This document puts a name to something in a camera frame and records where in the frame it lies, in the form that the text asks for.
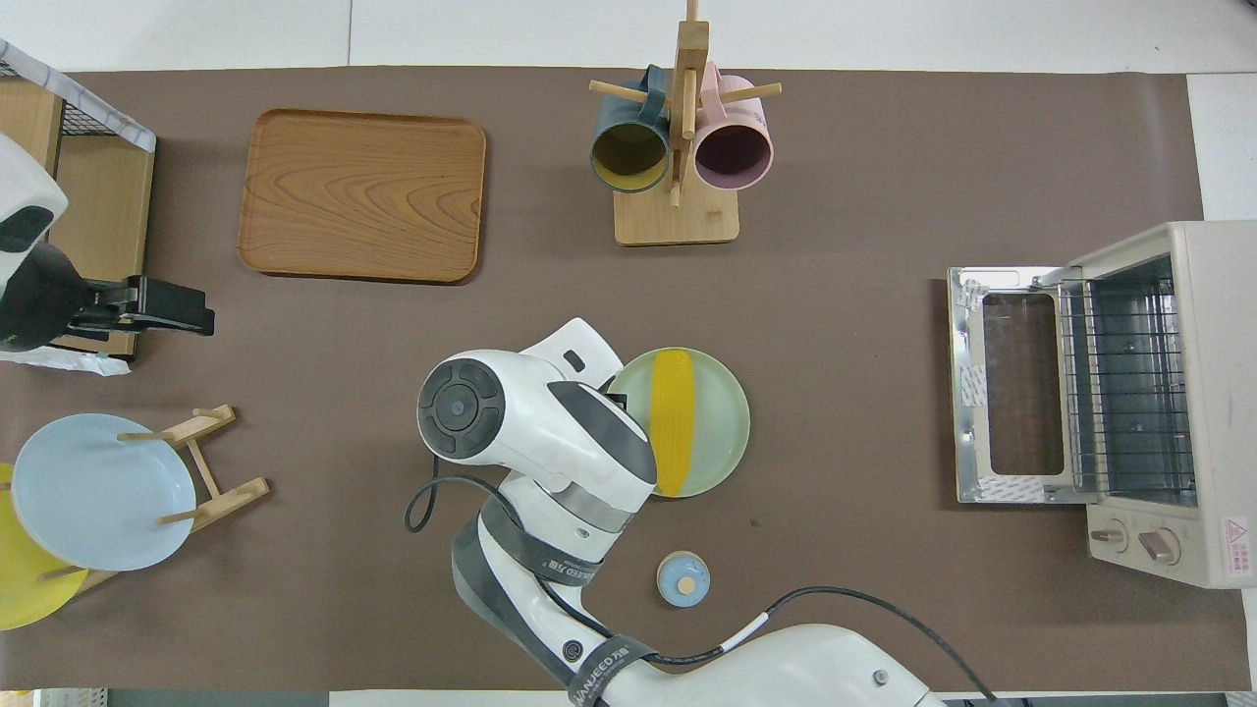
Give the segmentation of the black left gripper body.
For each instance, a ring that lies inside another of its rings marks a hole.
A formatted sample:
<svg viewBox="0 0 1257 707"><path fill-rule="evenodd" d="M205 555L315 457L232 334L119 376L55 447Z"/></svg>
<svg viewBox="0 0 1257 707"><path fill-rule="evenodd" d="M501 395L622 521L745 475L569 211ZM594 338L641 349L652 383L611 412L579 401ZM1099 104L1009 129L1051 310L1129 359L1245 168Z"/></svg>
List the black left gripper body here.
<svg viewBox="0 0 1257 707"><path fill-rule="evenodd" d="M64 335L104 341L108 332L132 332L112 304L97 297L122 288L121 282L85 279L68 255L36 242L23 265L6 282L1 299L1 350L25 353Z"/></svg>

